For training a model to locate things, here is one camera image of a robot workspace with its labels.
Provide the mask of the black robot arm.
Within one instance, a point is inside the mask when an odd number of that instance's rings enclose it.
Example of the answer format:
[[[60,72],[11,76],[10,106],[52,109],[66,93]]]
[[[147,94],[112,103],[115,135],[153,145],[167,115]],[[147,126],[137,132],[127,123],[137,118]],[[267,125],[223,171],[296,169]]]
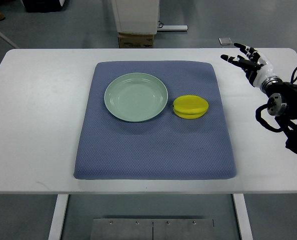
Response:
[[[267,130],[274,133],[283,132],[287,140],[285,147],[297,154],[297,67],[289,82],[277,76],[270,76],[260,85],[261,91],[267,95],[266,104],[255,111],[255,119]],[[262,111],[267,110],[273,116],[279,128],[275,128],[262,118]]]

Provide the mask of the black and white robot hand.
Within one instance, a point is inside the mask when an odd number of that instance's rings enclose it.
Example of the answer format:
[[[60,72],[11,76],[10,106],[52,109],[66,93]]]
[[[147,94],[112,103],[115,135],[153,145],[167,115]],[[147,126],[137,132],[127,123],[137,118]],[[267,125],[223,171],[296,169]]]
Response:
[[[233,45],[238,48],[246,58],[241,55],[229,56],[226,54],[222,54],[220,58],[241,68],[245,73],[246,79],[253,87],[260,88],[265,79],[274,75],[273,66],[270,61],[255,48],[240,43],[234,43]]]

